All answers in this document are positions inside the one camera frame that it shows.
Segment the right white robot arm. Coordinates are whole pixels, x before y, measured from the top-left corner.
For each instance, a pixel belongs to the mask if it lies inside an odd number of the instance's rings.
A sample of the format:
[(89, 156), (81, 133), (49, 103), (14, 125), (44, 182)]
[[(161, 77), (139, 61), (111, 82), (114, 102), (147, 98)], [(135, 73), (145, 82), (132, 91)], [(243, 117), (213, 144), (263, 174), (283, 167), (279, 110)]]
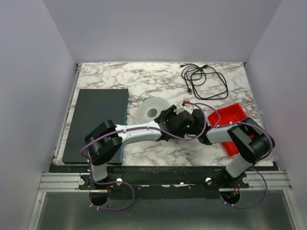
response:
[(204, 145), (220, 142), (233, 142), (238, 150), (237, 156), (226, 165), (220, 178), (234, 181), (247, 169), (266, 158), (275, 147), (273, 138), (250, 117), (234, 125), (208, 126), (199, 109), (193, 112), (182, 111), (184, 134), (199, 136), (197, 140)]

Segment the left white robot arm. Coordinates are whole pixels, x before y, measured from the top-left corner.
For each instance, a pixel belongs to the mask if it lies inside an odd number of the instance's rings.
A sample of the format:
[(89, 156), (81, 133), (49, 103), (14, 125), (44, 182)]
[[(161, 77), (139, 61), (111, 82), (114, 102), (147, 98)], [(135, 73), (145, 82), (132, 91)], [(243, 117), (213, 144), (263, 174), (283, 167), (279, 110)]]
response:
[(115, 125), (112, 120), (104, 121), (84, 138), (93, 180), (100, 182), (107, 178), (107, 163), (125, 145), (196, 136), (202, 129), (197, 126), (194, 115), (193, 108), (187, 104), (180, 108), (172, 105), (145, 124), (123, 126)]

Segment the grey cable spool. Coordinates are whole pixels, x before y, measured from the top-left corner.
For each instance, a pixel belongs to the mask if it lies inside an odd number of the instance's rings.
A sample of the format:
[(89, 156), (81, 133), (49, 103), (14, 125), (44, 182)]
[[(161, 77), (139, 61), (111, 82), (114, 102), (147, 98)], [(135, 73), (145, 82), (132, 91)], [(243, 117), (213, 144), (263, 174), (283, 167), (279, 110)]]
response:
[(135, 124), (144, 124), (154, 121), (163, 110), (170, 107), (170, 103), (162, 97), (151, 97), (137, 108), (134, 118)]

